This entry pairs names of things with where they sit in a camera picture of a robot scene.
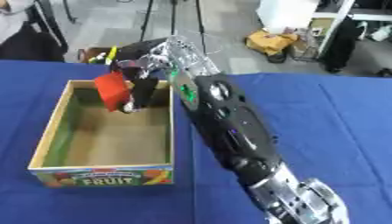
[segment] green light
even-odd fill
[[[171,77],[177,76],[179,74],[179,70],[175,66],[174,69],[171,71]]]
[[[194,98],[196,97],[195,93],[189,89],[189,87],[187,85],[182,85],[180,90],[184,93],[186,99],[189,102],[193,102]]]

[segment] black bag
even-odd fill
[[[341,23],[331,45],[320,59],[327,72],[338,73],[347,65],[355,49],[355,42],[361,34],[362,29],[357,28],[351,18],[347,17]]]

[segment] white container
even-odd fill
[[[256,10],[264,28],[271,33],[289,29],[307,29],[319,0],[261,0]]]

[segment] cardboard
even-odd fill
[[[108,112],[92,80],[70,80],[28,169],[47,186],[171,184],[172,131],[165,81],[148,108],[127,115]]]

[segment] table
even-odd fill
[[[27,170],[68,79],[105,66],[0,61],[2,223],[266,223],[175,103],[175,185],[49,189]],[[278,135],[278,150],[305,179],[347,203],[352,223],[392,219],[392,80],[259,73],[233,76]]]

